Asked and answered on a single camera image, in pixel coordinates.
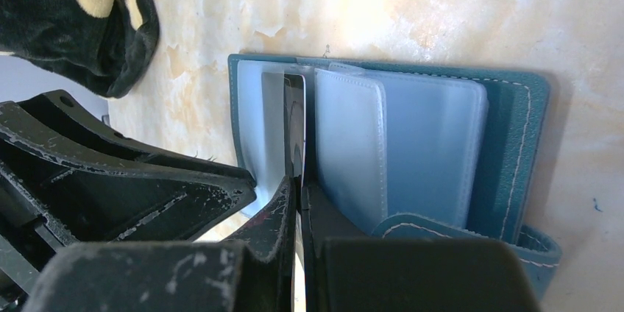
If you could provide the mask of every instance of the card holder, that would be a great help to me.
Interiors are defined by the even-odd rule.
[[[320,185],[343,215],[371,233],[388,216],[383,85],[317,70],[315,91]]]
[[[522,224],[533,162],[549,99],[550,87],[542,77],[524,71],[232,54],[228,58],[231,91],[236,90],[238,84],[237,65],[244,60],[323,69],[329,69],[332,63],[342,63],[370,71],[425,74],[438,78],[472,80],[483,85],[489,100],[489,110],[483,129],[483,146],[478,159],[467,228],[462,230],[451,227],[416,214],[395,214],[383,220],[373,235],[383,238],[489,237],[507,242],[522,262],[538,298],[544,295],[559,266],[561,249],[544,233]],[[238,101],[238,94],[230,92],[234,144],[240,161],[237,133],[239,120],[236,112]],[[309,117],[308,120],[308,124],[313,125],[313,118]],[[314,139],[308,138],[308,143],[313,144]]]
[[[388,214],[417,213],[465,227],[486,119],[485,88],[471,80],[340,63],[329,69],[383,84]]]

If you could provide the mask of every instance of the white stitching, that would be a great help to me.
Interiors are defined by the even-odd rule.
[[[385,238],[385,237],[386,237],[389,233],[391,233],[393,230],[398,229],[399,227],[402,227],[402,226],[409,226],[409,227],[413,227],[413,228],[418,229],[418,230],[424,230],[424,231],[427,231],[427,232],[429,232],[429,233],[436,234],[436,235],[438,235],[438,236],[440,236],[440,237],[452,238],[451,236],[445,235],[445,234],[443,234],[443,233],[439,233],[439,232],[437,232],[437,231],[435,231],[435,230],[428,229],[428,228],[426,228],[426,227],[422,227],[422,226],[418,226],[418,225],[416,225],[416,224],[412,224],[412,223],[410,223],[410,222],[401,222],[401,223],[399,223],[399,224],[396,224],[396,225],[394,225],[394,226],[391,226],[389,229],[387,229],[387,230],[383,233],[383,235],[381,236],[381,238]]]
[[[531,236],[531,235],[529,235],[529,234],[525,233],[524,231],[522,231],[522,232],[520,233],[520,235],[525,235],[525,236],[527,236],[528,238],[530,238],[530,239],[532,239],[533,241],[537,242],[540,246],[542,246],[542,248],[544,248],[544,249],[546,249],[546,250],[548,251],[548,247],[546,247],[546,245],[545,245],[545,244],[543,244],[543,243],[542,243],[540,240],[538,240],[537,238],[535,238],[535,237],[533,237],[533,236]]]
[[[445,235],[444,233],[439,233],[439,232],[437,232],[437,231],[435,231],[435,230],[428,229],[428,228],[426,228],[426,227],[422,227],[422,226],[418,226],[418,225],[416,225],[416,224],[412,224],[412,223],[410,223],[410,222],[400,222],[399,224],[396,224],[396,225],[394,225],[394,226],[390,226],[390,228],[389,228],[389,229],[387,229],[387,230],[383,233],[383,235],[381,236],[381,238],[385,238],[385,237],[386,237],[389,233],[391,233],[393,230],[396,230],[396,229],[398,229],[399,227],[404,227],[404,226],[407,226],[407,227],[413,227],[413,228],[418,229],[418,230],[427,231],[428,233],[432,233],[432,234],[434,234],[434,235],[437,235],[437,236],[440,236],[440,237],[444,237],[444,238],[453,238],[453,237],[451,237],[451,236],[449,236],[449,235]],[[554,264],[546,264],[546,263],[537,263],[537,262],[534,262],[534,261],[532,261],[532,260],[526,260],[526,259],[524,259],[524,258],[520,258],[520,257],[518,257],[518,259],[520,259],[520,261],[521,261],[521,262],[523,262],[523,263],[533,264],[534,266],[539,266],[539,267],[543,267],[543,268],[555,268],[555,267],[559,266],[559,264],[558,264],[558,263],[554,263]]]
[[[555,267],[559,266],[559,263],[546,264],[546,263],[533,262],[532,260],[526,260],[526,259],[520,258],[520,257],[518,257],[518,259],[520,259],[520,261],[523,262],[523,263],[533,264],[534,266],[541,266],[542,268],[555,268]]]
[[[520,139],[520,149],[518,149],[518,159],[516,160],[516,169],[514,170],[514,178],[511,180],[511,190],[509,191],[509,199],[507,199],[507,211],[505,212],[505,218],[503,219],[503,228],[500,231],[500,236],[498,239],[503,239],[503,234],[505,233],[505,225],[507,224],[507,219],[509,218],[509,211],[511,209],[511,198],[514,195],[514,188],[516,187],[516,178],[518,177],[518,171],[520,170],[520,160],[522,159],[522,151],[525,147],[525,139],[526,139],[526,131],[528,128],[528,122],[531,119],[531,89],[529,89],[526,85],[522,85],[524,89],[527,91],[527,115],[525,126],[522,128],[522,138]]]

